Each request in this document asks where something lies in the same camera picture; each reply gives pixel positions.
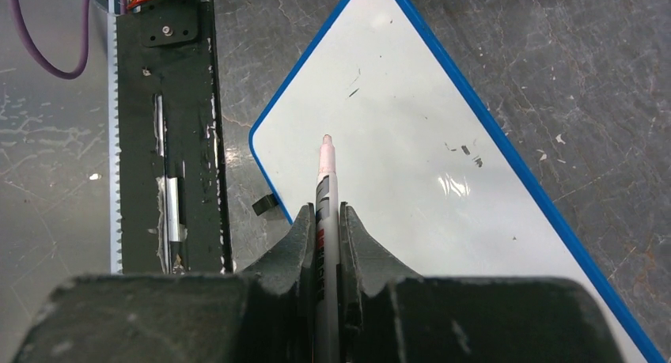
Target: concrete floor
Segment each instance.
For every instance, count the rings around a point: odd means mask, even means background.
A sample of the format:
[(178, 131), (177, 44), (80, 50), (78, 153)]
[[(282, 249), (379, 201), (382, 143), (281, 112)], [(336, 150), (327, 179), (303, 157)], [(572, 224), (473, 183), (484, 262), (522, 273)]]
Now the concrete floor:
[[(78, 1), (22, 0), (63, 68), (80, 36), (62, 19), (78, 19)], [(412, 1), (669, 359), (669, 0)], [(288, 229), (279, 209), (252, 212), (270, 190), (249, 127), (338, 0), (214, 2), (239, 269)], [(60, 81), (24, 52), (0, 0), (0, 361), (51, 288), (109, 268), (106, 30), (92, 14), (85, 76)]]

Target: gray table surface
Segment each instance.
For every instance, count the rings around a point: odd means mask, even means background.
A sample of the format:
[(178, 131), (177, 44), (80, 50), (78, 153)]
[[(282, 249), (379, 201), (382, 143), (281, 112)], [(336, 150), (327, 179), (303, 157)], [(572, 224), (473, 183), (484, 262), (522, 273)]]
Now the gray table surface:
[[(77, 58), (78, 26), (63, 19), (78, 21), (78, 1), (22, 0), (36, 42), (63, 68)], [(288, 229), (279, 209), (252, 212), (270, 190), (249, 128), (338, 0), (214, 1), (240, 269)], [(412, 1), (669, 359), (669, 0)], [(97, 9), (90, 32), (85, 75), (60, 81), (24, 52), (0, 0), (0, 361), (54, 286), (109, 268), (106, 30)]]
[[(250, 127), (338, 1), (214, 0), (238, 268), (288, 228)], [(669, 359), (669, 0), (412, 1)]]

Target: black bracket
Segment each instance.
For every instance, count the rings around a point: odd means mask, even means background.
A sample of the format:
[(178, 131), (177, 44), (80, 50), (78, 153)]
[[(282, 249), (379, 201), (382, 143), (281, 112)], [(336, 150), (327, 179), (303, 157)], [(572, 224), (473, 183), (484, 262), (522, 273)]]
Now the black bracket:
[(145, 47), (186, 43), (199, 34), (198, 0), (155, 0), (142, 5), (139, 16)]

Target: blue border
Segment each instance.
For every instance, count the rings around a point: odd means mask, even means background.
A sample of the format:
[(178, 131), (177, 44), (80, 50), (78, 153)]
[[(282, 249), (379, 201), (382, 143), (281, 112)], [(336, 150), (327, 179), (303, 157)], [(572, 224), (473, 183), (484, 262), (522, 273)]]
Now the blue border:
[[(254, 160), (259, 165), (263, 176), (265, 177), (268, 185), (270, 185), (273, 193), (279, 199), (280, 206), (282, 211), (286, 216), (286, 219), (289, 220), (289, 223), (292, 223), (291, 216), (284, 206), (278, 192), (275, 190), (270, 178), (268, 177), (263, 165), (259, 161), (259, 157), (256, 155), (254, 150), (253, 138), (256, 129), (259, 128), (259, 125), (263, 122), (268, 112), (275, 106), (275, 103), (284, 93), (286, 87), (294, 79), (298, 71), (303, 67), (305, 61), (314, 51), (315, 47), (319, 44), (321, 39), (324, 37), (326, 32), (331, 28), (333, 22), (336, 21), (340, 13), (343, 11), (345, 6), (350, 0), (340, 0), (338, 5), (335, 7), (331, 16), (328, 17), (324, 26), (319, 30), (317, 36), (305, 50), (305, 53), (298, 60), (298, 63), (294, 68), (289, 72), (289, 75), (284, 80), (282, 85), (280, 85), (277, 93), (272, 97), (268, 106), (263, 110), (260, 117), (254, 123), (254, 126), (249, 131), (249, 148), (252, 151)], [(552, 201), (545, 194), (543, 188), (538, 184), (536, 177), (533, 176), (529, 167), (526, 166), (525, 162), (521, 159), (520, 155), (517, 153), (517, 150), (510, 143), (508, 138), (504, 135), (503, 131), (496, 123), (494, 118), (491, 116), (487, 108), (483, 105), (480, 98), (477, 96), (476, 92), (466, 81), (464, 76), (461, 74), (457, 65), (449, 57), (445, 49), (442, 47), (436, 36), (432, 33), (429, 28), (429, 25), (422, 19), (419, 15), (417, 9), (412, 5), (410, 0), (396, 0), (400, 8), (405, 13), (405, 16), (408, 17), (408, 20), (417, 30), (417, 33), (422, 37), (424, 43), (429, 47), (431, 53), (441, 64), (442, 68), (445, 70), (449, 78), (452, 80), (454, 85), (457, 87), (461, 95), (466, 99), (466, 102), (471, 107), (475, 113), (478, 120), (482, 123), (485, 130), (487, 130), (489, 136), (492, 138), (494, 143), (497, 145), (503, 156), (508, 161), (510, 167), (515, 171), (517, 177), (522, 181), (526, 190), (531, 194), (534, 201), (543, 211), (543, 214), (548, 219), (552, 227), (555, 229), (559, 237), (562, 239), (564, 244), (567, 246), (568, 250), (571, 252), (575, 260), (578, 262), (578, 265), (585, 272), (587, 277), (590, 279), (594, 287), (597, 289), (601, 297), (603, 297), (605, 303), (610, 307), (611, 311), (615, 317), (620, 321), (622, 327), (631, 337), (631, 340), (636, 344), (636, 346), (641, 351), (641, 354), (649, 362), (660, 362), (665, 363), (664, 359), (660, 353), (655, 348), (654, 344), (647, 337), (643, 329), (640, 327), (639, 323), (636, 322), (634, 316), (631, 315), (627, 306), (622, 302), (620, 297), (617, 295), (615, 290), (610, 286), (604, 275), (601, 273), (597, 265), (594, 263), (592, 258), (589, 256), (585, 248), (582, 246), (578, 238), (575, 236), (569, 225), (563, 219), (562, 215), (559, 213), (557, 208), (552, 204)]]

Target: white board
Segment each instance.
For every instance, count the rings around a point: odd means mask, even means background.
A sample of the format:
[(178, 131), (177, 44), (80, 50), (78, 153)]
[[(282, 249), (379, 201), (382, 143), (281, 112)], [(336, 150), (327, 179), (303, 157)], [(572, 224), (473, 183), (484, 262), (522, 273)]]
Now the white board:
[(340, 200), (410, 268), (572, 279), (627, 361), (662, 359), (408, 0), (342, 0), (252, 128), (290, 221), (324, 134)]

